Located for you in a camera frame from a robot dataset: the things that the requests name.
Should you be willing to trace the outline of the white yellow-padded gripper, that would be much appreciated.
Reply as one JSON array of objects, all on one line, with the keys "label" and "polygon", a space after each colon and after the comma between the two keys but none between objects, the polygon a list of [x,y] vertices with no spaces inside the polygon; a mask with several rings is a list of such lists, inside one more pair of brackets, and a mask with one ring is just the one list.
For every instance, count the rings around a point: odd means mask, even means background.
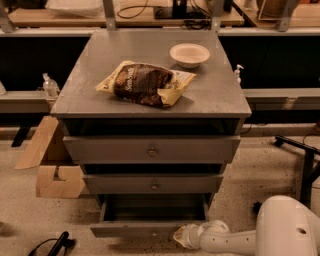
[{"label": "white yellow-padded gripper", "polygon": [[173,239],[188,249],[200,248],[200,236],[204,232],[201,225],[188,224],[179,228],[173,235]]}]

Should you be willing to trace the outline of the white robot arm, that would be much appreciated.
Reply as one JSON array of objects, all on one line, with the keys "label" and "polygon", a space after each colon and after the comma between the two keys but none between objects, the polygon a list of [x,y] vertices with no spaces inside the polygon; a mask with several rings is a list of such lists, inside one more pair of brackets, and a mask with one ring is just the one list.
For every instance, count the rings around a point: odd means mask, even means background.
[{"label": "white robot arm", "polygon": [[254,230],[231,233],[215,220],[182,226],[173,238],[185,248],[213,254],[319,256],[320,218],[291,197],[272,196],[261,205]]}]

